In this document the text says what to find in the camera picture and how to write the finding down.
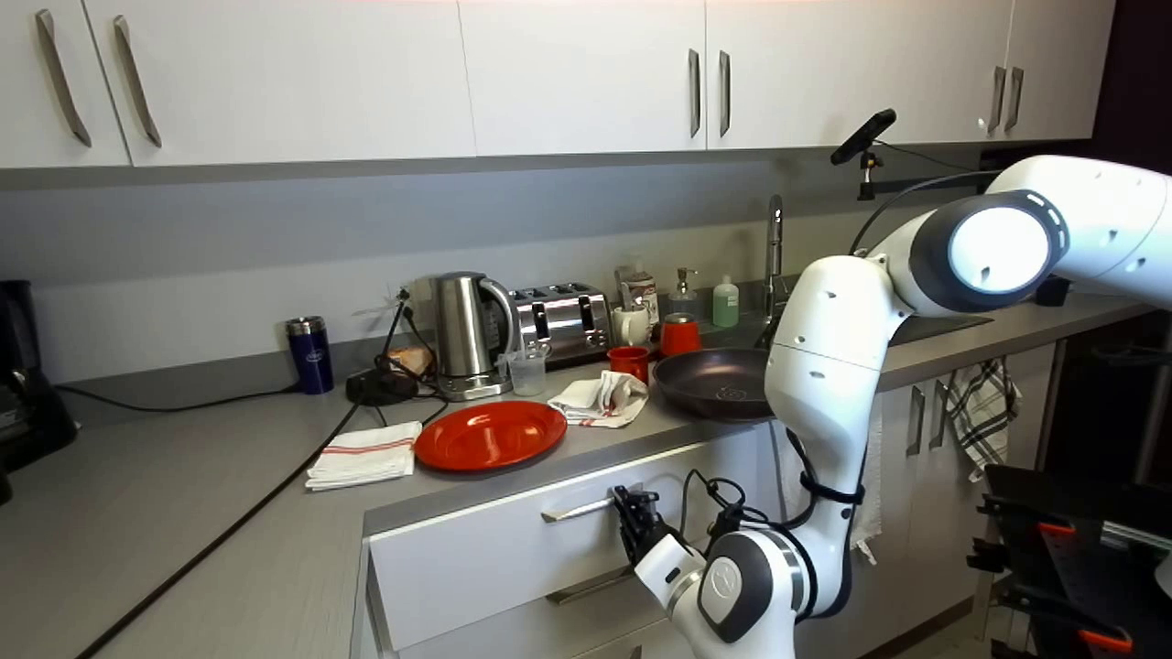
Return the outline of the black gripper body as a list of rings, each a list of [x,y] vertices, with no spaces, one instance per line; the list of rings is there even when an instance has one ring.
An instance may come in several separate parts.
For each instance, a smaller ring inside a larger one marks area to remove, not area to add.
[[[656,506],[634,506],[629,516],[620,516],[620,539],[634,562],[641,562],[665,535],[672,524],[658,516]]]

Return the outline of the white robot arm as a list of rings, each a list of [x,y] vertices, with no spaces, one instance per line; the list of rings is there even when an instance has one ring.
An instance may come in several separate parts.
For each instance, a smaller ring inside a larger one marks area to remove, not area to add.
[[[764,403],[790,430],[811,508],[690,546],[641,491],[620,485],[620,531],[639,580],[695,659],[796,659],[796,624],[851,597],[851,531],[891,336],[915,315],[998,311],[1044,279],[1172,302],[1172,176],[1037,154],[944,200],[864,257],[813,261],[764,355]]]

